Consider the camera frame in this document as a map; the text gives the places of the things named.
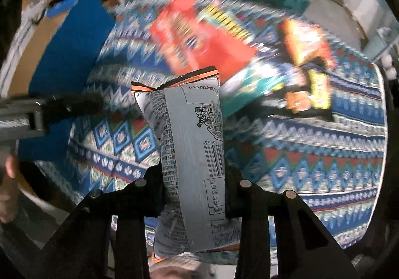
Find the person's left hand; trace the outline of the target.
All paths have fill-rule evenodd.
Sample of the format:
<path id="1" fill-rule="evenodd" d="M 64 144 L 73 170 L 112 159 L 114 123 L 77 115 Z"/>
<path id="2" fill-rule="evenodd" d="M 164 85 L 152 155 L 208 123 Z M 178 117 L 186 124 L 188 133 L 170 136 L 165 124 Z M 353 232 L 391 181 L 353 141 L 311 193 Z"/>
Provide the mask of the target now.
<path id="1" fill-rule="evenodd" d="M 0 217 L 1 223 L 9 223 L 18 214 L 18 198 L 20 189 L 18 186 L 18 160 L 10 155 L 5 163 L 6 174 L 3 178 L 0 192 Z"/>

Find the person's right hand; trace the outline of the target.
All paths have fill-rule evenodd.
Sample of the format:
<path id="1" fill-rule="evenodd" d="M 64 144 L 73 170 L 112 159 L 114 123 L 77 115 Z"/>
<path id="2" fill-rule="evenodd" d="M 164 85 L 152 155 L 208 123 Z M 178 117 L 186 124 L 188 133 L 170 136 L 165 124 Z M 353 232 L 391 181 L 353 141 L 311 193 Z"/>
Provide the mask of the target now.
<path id="1" fill-rule="evenodd" d="M 208 264 L 187 259 L 183 259 L 182 263 L 173 260 L 153 264 L 149 267 L 149 275 L 150 278 L 159 279 L 215 278 L 215 273 Z"/>

